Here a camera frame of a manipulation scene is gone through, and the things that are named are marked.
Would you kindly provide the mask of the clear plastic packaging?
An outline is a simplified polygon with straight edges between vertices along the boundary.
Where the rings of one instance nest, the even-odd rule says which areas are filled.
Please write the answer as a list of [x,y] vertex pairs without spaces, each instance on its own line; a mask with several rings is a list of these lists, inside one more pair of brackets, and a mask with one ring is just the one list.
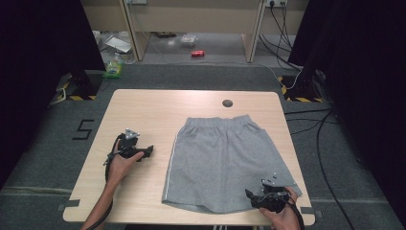
[[195,35],[192,35],[192,34],[184,34],[184,35],[181,37],[180,45],[181,45],[182,47],[191,48],[191,47],[193,47],[193,46],[195,45],[196,40],[197,40],[197,37],[196,37]]

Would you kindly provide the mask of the person's right hand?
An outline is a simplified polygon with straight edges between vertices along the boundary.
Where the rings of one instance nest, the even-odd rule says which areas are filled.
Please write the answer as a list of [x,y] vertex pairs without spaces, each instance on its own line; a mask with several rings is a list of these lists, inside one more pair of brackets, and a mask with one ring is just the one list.
[[301,230],[300,221],[293,209],[293,207],[296,205],[298,195],[290,187],[286,187],[285,189],[289,193],[290,198],[281,212],[277,214],[265,208],[260,208],[259,211],[271,221],[272,230]]

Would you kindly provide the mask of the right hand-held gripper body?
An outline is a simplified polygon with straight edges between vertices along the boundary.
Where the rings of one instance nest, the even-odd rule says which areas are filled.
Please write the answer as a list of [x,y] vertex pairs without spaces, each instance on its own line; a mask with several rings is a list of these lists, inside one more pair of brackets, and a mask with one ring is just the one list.
[[289,192],[274,174],[270,179],[262,179],[263,196],[259,199],[259,206],[275,213],[280,213],[290,198]]

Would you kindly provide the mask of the black curtain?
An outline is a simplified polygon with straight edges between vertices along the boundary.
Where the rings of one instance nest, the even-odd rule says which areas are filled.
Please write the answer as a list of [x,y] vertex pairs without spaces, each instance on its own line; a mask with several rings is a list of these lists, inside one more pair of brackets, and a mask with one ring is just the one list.
[[406,0],[308,0],[290,61],[326,74],[355,146],[406,225]]
[[80,0],[0,0],[0,189],[61,77],[103,68]]

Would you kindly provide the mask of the person's left hand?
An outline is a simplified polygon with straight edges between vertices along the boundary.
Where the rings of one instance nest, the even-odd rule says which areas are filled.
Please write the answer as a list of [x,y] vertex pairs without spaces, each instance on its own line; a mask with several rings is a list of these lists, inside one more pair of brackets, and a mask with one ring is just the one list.
[[123,158],[118,154],[118,145],[114,147],[113,153],[114,157],[110,163],[106,182],[109,187],[117,187],[128,174],[131,167],[144,156],[144,153],[140,151],[130,158]]

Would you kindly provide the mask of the white plastic bag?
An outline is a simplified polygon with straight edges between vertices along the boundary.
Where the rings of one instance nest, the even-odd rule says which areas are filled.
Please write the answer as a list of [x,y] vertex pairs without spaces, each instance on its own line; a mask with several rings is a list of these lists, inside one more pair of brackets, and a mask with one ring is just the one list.
[[128,32],[94,31],[93,35],[106,62],[113,59],[124,64],[135,62]]

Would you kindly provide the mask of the green packet on floor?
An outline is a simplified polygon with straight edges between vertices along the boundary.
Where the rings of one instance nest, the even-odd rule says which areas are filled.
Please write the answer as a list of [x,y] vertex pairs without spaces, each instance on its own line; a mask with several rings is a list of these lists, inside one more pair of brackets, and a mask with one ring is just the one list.
[[121,76],[123,70],[123,59],[119,53],[116,53],[114,57],[108,61],[105,66],[105,72],[103,76],[106,79],[117,79]]

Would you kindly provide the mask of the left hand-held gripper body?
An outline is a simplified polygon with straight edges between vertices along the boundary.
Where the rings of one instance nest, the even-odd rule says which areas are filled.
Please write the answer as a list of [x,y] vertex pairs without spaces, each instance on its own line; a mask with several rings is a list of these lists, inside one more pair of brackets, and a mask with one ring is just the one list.
[[136,148],[138,137],[138,132],[127,128],[124,133],[121,133],[117,137],[117,149],[115,152],[125,159],[131,158],[136,153],[140,152],[140,150]]

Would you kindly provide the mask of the grey shorts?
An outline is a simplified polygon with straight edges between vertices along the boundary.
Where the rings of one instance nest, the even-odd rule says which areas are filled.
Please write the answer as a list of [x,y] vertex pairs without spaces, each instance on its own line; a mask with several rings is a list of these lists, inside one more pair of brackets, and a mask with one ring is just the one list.
[[247,115],[189,118],[172,148],[162,202],[200,213],[228,214],[252,208],[247,190],[261,182],[301,190],[267,131]]

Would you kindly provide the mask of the black stand base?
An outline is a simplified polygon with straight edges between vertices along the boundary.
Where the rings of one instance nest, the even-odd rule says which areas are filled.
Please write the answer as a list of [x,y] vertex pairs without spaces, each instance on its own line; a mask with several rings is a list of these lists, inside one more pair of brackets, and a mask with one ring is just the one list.
[[303,78],[302,73],[277,77],[283,98],[290,102],[321,103],[323,98],[312,79]]
[[101,84],[101,73],[85,72],[79,77],[67,74],[61,78],[56,87],[56,99],[60,101],[94,101]]

